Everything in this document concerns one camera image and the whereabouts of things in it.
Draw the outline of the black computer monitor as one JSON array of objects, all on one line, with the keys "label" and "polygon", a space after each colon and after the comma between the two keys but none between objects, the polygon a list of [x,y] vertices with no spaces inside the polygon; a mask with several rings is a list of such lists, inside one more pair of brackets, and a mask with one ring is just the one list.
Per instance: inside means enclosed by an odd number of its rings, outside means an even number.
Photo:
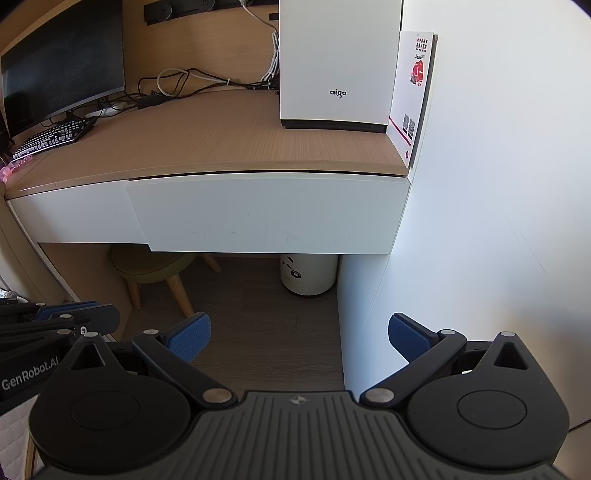
[{"label": "black computer monitor", "polygon": [[80,1],[1,57],[11,136],[125,88],[122,3]]}]

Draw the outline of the white round trash bin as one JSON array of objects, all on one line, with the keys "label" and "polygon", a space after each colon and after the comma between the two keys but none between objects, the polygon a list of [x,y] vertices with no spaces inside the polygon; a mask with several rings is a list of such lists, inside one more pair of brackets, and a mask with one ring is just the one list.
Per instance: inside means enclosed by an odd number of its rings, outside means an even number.
[{"label": "white round trash bin", "polygon": [[290,254],[280,256],[280,280],[291,293],[314,297],[335,284],[338,255]]}]

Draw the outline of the black wall power strip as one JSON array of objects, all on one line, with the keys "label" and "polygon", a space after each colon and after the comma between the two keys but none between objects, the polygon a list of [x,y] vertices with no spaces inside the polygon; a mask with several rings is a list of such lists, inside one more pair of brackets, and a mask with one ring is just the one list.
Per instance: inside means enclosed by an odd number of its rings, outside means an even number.
[{"label": "black wall power strip", "polygon": [[239,7],[239,1],[223,0],[163,0],[143,6],[144,22],[150,26],[183,16]]}]

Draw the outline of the white aigo computer case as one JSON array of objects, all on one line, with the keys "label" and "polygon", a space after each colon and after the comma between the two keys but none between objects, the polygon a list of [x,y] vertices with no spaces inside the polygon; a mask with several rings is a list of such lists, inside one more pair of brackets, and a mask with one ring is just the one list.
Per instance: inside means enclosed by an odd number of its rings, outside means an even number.
[{"label": "white aigo computer case", "polygon": [[287,129],[384,134],[401,0],[281,0],[280,122]]}]

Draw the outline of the white desk drawer front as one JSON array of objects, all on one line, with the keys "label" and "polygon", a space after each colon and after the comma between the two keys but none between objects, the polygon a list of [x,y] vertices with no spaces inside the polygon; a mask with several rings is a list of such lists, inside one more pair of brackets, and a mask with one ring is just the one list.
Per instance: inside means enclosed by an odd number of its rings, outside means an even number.
[{"label": "white desk drawer front", "polygon": [[235,173],[131,181],[126,190],[154,251],[388,254],[405,178]]}]

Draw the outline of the white red courier envelope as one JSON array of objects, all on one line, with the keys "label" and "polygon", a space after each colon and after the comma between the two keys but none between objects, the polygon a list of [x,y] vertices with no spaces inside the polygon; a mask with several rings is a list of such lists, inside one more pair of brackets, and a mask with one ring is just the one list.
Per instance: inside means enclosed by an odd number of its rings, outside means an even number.
[{"label": "white red courier envelope", "polygon": [[408,169],[421,135],[436,42],[434,32],[404,31],[400,36],[387,135]]}]

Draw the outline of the white narrow drawer front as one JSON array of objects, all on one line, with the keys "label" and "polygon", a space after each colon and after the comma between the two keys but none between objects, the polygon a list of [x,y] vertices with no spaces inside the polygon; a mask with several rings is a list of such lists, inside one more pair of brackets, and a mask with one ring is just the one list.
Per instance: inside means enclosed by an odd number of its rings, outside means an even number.
[{"label": "white narrow drawer front", "polygon": [[144,244],[125,181],[76,186],[10,200],[35,243]]}]

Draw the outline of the green stool wooden legs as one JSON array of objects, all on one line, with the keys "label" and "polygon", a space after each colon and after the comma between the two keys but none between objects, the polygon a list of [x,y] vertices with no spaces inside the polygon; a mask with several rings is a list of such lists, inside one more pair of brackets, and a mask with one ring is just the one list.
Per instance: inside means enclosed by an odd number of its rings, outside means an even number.
[{"label": "green stool wooden legs", "polygon": [[197,258],[197,253],[152,252],[147,245],[117,244],[110,247],[109,259],[116,273],[125,280],[135,310],[140,310],[140,288],[165,282],[185,318],[194,314],[180,273]]}]

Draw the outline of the black keyboard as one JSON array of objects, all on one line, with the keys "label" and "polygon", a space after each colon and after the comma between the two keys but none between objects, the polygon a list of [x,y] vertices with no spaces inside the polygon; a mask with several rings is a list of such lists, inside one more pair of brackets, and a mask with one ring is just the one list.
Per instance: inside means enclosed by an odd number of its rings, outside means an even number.
[{"label": "black keyboard", "polygon": [[75,143],[94,127],[96,121],[96,118],[68,120],[36,133],[12,153],[12,159],[20,160],[30,155]]}]

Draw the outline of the pink item at desk edge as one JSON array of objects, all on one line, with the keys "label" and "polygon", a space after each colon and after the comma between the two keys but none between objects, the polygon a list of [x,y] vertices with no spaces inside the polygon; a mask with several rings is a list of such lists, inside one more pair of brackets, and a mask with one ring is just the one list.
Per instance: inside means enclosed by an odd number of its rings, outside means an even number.
[{"label": "pink item at desk edge", "polygon": [[20,170],[27,164],[29,164],[33,160],[32,155],[27,155],[20,159],[12,160],[7,165],[2,166],[0,169],[0,180],[3,183],[7,183],[8,178],[15,173],[16,171]]}]

